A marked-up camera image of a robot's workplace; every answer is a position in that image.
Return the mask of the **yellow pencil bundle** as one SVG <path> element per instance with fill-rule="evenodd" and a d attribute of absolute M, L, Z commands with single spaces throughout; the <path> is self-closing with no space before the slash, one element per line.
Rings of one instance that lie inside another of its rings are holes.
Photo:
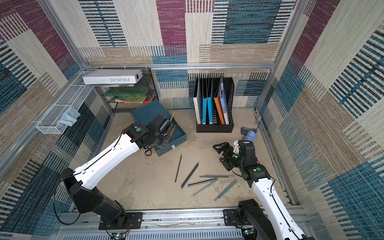
<path fill-rule="evenodd" d="M 170 119 L 170 130 L 169 130 L 169 134 L 168 134 L 168 136 L 171 138 L 172 137 L 172 134 L 173 134 L 173 132 L 174 132 L 174 130 L 175 130 L 175 128 L 176 128 L 176 125 L 173 123 L 173 120 L 174 120 L 174 117 L 175 117 L 175 111 L 173 112 L 173 114 L 172 114 L 172 117 L 171 117 L 171 119 Z"/>

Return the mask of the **teal drawer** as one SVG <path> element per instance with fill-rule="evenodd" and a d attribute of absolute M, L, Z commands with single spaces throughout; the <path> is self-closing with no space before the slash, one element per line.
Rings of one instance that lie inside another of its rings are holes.
<path fill-rule="evenodd" d="M 175 149 L 179 145 L 183 144 L 184 142 L 187 141 L 187 134 L 185 131 L 178 125 L 178 123 L 173 120 L 172 123 L 176 126 L 175 130 L 171 136 L 171 140 L 165 150 L 160 150 L 155 148 L 156 154 L 158 157 L 168 153 L 169 151 Z"/>

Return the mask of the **teal drawer cabinet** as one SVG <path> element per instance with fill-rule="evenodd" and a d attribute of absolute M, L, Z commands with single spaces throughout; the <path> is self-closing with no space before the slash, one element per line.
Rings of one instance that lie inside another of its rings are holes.
<path fill-rule="evenodd" d="M 152 122 L 157 115 L 166 116 L 168 119 L 172 117 L 172 114 L 158 100 L 144 104 L 143 107 L 132 111 L 131 115 L 136 122 L 140 122 L 145 126 Z"/>

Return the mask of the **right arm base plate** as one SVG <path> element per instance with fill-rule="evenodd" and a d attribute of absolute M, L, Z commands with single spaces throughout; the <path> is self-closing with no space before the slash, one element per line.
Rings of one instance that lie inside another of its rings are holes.
<path fill-rule="evenodd" d="M 225 226 L 233 226 L 236 228 L 242 228 L 248 225 L 246 221 L 241 220 L 237 209 L 224 209 L 223 210 Z"/>

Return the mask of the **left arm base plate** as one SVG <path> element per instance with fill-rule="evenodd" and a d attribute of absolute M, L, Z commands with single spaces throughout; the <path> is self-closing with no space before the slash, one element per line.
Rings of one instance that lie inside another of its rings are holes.
<path fill-rule="evenodd" d="M 101 218 L 99 230 L 136 230 L 140 229 L 143 219 L 143 212 L 126 212 L 112 222 Z"/>

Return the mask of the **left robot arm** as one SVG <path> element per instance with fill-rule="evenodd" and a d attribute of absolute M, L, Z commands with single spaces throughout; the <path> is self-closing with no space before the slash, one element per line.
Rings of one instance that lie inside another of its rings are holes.
<path fill-rule="evenodd" d="M 123 129 L 119 137 L 96 157 L 74 170 L 63 170 L 61 178 L 79 213 L 96 213 L 103 224 L 109 224 L 112 229 L 127 228 L 130 221 L 126 210 L 120 203 L 104 195 L 97 184 L 118 164 L 140 149 L 145 149 L 147 156 L 152 154 L 153 148 L 166 149 L 174 126 L 163 115 L 156 116 L 146 126 L 134 122 Z"/>

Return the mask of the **dark pencil single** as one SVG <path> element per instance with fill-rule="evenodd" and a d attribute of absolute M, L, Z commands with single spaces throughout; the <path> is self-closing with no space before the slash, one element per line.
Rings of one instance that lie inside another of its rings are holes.
<path fill-rule="evenodd" d="M 182 157 L 183 157 L 183 154 L 181 154 L 181 155 L 180 155 L 180 158 L 179 158 L 179 162 L 178 162 L 178 167 L 177 167 L 177 171 L 176 171 L 176 175 L 175 175 L 174 183 L 176 183 L 176 182 L 177 182 L 177 179 L 178 179 L 178 174 L 179 174 L 179 171 L 180 171 L 180 166 L 181 166 Z"/>

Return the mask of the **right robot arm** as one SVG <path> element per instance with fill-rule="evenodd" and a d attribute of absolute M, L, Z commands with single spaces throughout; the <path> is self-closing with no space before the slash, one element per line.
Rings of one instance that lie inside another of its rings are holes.
<path fill-rule="evenodd" d="M 240 223 L 252 225 L 258 240 L 313 240 L 298 226 L 283 204 L 274 186 L 273 177 L 257 159 L 251 141 L 238 141 L 234 147 L 228 142 L 213 145 L 221 154 L 220 162 L 227 171 L 238 168 L 241 177 L 261 201 L 240 201 L 234 217 Z"/>

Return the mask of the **dark pencil pair angled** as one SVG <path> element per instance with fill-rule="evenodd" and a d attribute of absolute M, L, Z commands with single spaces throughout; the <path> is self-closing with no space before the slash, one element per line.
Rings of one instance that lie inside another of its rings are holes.
<path fill-rule="evenodd" d="M 208 183 L 214 182 L 216 180 L 218 180 L 218 178 L 211 178 L 211 179 L 205 179 L 205 180 L 197 181 L 197 182 L 194 182 L 194 183 L 188 183 L 188 184 L 184 185 L 184 188 L 189 188 L 189 187 L 194 187 L 194 186 L 198 186 L 198 185 L 208 184 Z"/>

